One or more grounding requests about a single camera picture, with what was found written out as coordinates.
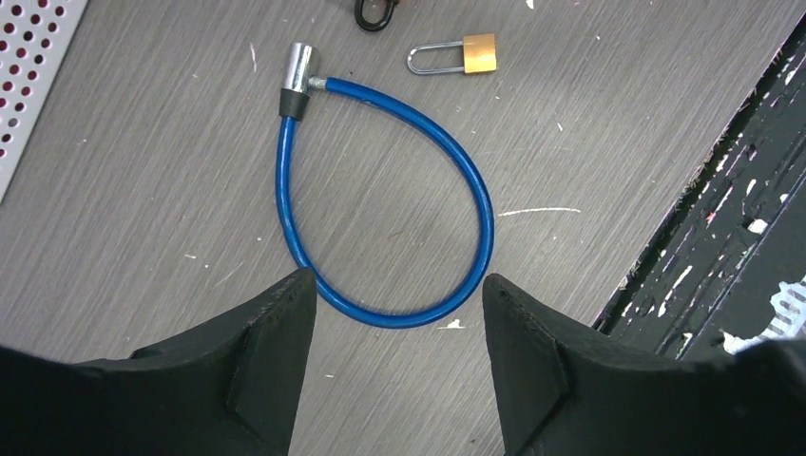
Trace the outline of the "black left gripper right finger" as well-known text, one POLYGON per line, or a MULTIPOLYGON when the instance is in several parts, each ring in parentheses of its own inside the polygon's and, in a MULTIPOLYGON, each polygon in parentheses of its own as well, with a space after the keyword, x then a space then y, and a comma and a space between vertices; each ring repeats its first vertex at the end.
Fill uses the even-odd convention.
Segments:
POLYGON ((801 455, 805 345, 705 361, 614 340, 488 275, 483 311, 508 455, 801 455))

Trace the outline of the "orange black padlock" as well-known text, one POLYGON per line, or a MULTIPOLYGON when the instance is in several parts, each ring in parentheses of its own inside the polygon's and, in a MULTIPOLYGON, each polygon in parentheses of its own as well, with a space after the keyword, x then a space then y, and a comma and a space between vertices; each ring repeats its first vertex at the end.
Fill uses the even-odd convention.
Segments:
POLYGON ((399 4, 399 0, 355 0, 353 7, 355 23, 365 32, 380 32, 391 23, 399 4))

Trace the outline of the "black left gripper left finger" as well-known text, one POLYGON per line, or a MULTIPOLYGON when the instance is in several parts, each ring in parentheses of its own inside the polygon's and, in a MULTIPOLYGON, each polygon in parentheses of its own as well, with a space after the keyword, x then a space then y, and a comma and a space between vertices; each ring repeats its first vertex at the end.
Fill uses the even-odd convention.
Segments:
POLYGON ((285 455, 317 314, 289 274, 126 359, 76 364, 1 350, 5 455, 285 455))

